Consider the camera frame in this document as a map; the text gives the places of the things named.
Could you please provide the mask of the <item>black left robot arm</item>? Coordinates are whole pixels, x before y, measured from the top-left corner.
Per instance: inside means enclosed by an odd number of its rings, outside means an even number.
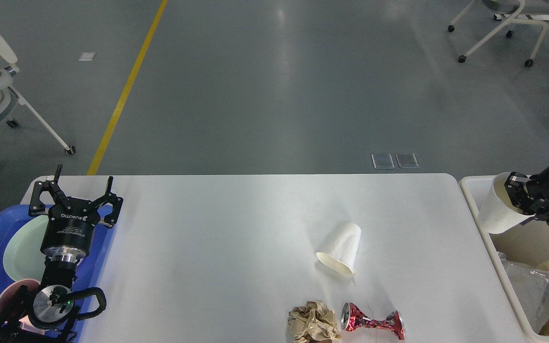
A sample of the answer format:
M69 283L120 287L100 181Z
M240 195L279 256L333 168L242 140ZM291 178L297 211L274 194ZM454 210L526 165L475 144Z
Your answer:
M123 199L112 191L95 200L65 195L59 185L62 165L50 181L33 185L28 216L45 217L40 245L44 272L37 289L18 287L0 313L0 343L71 343L75 323L100 315L107 306L100 287L74 289L79 263L90 255L96 226L112 228Z

